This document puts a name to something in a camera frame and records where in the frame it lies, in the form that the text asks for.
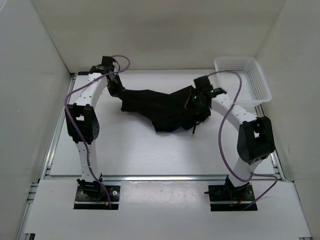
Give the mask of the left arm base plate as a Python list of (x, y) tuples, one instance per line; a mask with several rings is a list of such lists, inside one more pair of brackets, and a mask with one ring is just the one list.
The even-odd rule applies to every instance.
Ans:
[(86, 194), (81, 186), (77, 187), (75, 194), (73, 208), (75, 210), (118, 210), (121, 186), (120, 185), (106, 185), (105, 186), (110, 197), (110, 202), (108, 196), (105, 194), (104, 190), (98, 196), (91, 196)]

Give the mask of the black shorts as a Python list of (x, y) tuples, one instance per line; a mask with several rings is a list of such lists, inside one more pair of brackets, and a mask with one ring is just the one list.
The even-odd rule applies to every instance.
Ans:
[(179, 128), (195, 132), (197, 125), (211, 115), (211, 109), (196, 111), (189, 106), (193, 89), (191, 85), (172, 93), (124, 89), (118, 98), (122, 100), (121, 111), (146, 117), (156, 132), (171, 133)]

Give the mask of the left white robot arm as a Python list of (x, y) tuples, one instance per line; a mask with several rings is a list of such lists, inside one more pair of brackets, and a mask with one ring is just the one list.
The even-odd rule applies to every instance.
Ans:
[(120, 85), (121, 67), (116, 67), (117, 64), (114, 56), (103, 56), (101, 64), (91, 67), (87, 83), (64, 100), (67, 132), (77, 147), (81, 164), (82, 174), (77, 182), (93, 200), (100, 200), (106, 192), (96, 154), (100, 125), (95, 107), (106, 87)]

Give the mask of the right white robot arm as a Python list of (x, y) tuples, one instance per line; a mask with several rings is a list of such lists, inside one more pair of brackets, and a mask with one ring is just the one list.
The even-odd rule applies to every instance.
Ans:
[[(258, 117), (247, 112), (225, 90), (213, 88), (206, 75), (196, 78), (194, 84), (195, 90), (188, 102), (195, 107), (208, 106), (223, 116), (218, 130), (218, 146), (222, 160), (229, 170), (224, 193), (230, 200), (236, 200), (255, 175), (256, 168), (275, 151), (271, 120), (266, 116)], [(222, 147), (222, 130), (226, 121), (238, 131), (238, 159), (233, 168), (228, 165)]]

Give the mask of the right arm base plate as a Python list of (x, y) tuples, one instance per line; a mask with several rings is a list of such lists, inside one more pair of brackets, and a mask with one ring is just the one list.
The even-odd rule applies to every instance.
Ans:
[(227, 193), (224, 185), (209, 185), (210, 211), (211, 212), (241, 212), (257, 211), (256, 198), (251, 184), (247, 184), (244, 189), (236, 193)]

